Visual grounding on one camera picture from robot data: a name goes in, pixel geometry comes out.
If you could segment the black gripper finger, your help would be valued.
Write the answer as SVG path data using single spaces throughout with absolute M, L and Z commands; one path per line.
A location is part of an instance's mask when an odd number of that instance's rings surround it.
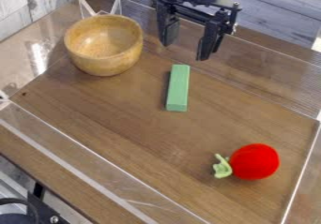
M 205 33 L 200 39 L 197 50 L 198 61 L 208 60 L 212 54 L 218 51 L 222 39 L 232 31 L 230 13 L 225 9 L 220 9 L 205 23 Z
M 180 18 L 175 6 L 161 1 L 157 2 L 157 25 L 159 40 L 170 46 L 178 37 Z

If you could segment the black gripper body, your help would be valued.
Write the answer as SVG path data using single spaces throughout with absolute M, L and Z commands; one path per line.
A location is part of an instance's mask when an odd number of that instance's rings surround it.
M 177 16 L 184 16 L 194 22 L 205 22 L 220 9 L 230 13 L 230 22 L 236 24 L 237 14 L 242 10 L 232 0 L 155 0 L 175 6 Z

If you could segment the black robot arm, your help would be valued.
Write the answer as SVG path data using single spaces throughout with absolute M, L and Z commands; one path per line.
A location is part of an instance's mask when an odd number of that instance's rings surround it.
M 205 27 L 197 47 L 197 61 L 205 61 L 220 49 L 225 35 L 232 35 L 237 26 L 237 15 L 242 10 L 230 0 L 155 0 L 159 41 L 170 46 L 178 38 L 180 18 Z

